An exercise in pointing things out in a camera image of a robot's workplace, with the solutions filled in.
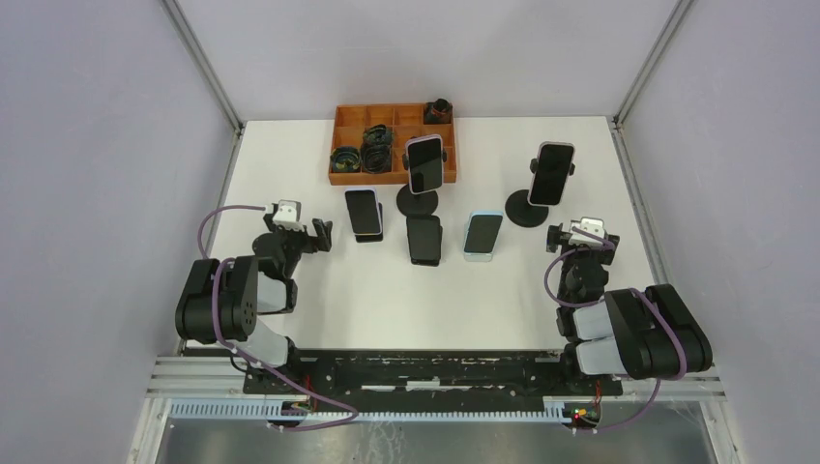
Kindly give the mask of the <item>white pink case phone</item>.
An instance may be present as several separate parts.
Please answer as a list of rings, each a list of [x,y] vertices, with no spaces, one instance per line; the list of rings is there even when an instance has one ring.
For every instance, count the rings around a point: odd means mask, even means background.
[[[405,143],[405,157],[411,193],[428,193],[442,187],[445,152],[440,134],[411,138]]]

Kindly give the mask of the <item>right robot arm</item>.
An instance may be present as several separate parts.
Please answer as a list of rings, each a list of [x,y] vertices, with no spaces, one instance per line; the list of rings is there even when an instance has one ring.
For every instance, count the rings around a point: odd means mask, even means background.
[[[546,249],[559,270],[556,324],[568,345],[558,369],[561,387],[583,394],[600,376],[679,380],[713,365],[708,337],[670,284],[607,289],[620,239],[601,220],[584,217],[568,229],[551,225]]]

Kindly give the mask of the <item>grey folding stand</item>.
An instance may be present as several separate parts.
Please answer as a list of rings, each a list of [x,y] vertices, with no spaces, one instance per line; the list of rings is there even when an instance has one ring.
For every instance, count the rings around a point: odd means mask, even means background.
[[[493,258],[492,253],[481,253],[481,254],[478,254],[478,253],[465,253],[464,254],[464,259],[467,262],[482,262],[482,263],[484,263],[484,262],[490,262],[492,260],[492,258]]]

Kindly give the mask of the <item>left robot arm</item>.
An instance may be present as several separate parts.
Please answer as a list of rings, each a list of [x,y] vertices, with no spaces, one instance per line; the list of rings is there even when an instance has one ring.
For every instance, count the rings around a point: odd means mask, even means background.
[[[267,213],[268,231],[252,243],[252,255],[193,262],[175,311],[175,328],[184,340],[218,344],[229,353],[267,370],[266,379],[280,393],[295,392],[304,381],[295,343],[262,326],[263,315],[294,311],[299,287],[293,278],[304,254],[332,249],[334,224],[299,215]]]

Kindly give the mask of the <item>blue case phone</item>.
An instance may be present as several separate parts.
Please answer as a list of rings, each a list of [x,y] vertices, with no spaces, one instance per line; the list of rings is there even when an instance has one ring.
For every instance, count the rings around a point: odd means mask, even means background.
[[[500,211],[474,211],[469,215],[462,252],[494,253],[504,214]]]

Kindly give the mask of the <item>black case phone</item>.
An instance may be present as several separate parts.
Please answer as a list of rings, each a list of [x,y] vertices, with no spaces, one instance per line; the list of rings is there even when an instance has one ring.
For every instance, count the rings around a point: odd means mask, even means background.
[[[413,215],[406,218],[409,256],[441,255],[443,228],[435,215]]]

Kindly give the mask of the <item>lavender case phone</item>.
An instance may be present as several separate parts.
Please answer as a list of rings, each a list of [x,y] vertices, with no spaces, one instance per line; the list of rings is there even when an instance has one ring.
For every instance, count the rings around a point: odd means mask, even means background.
[[[383,220],[375,188],[348,188],[344,192],[353,233],[356,235],[380,235]]]

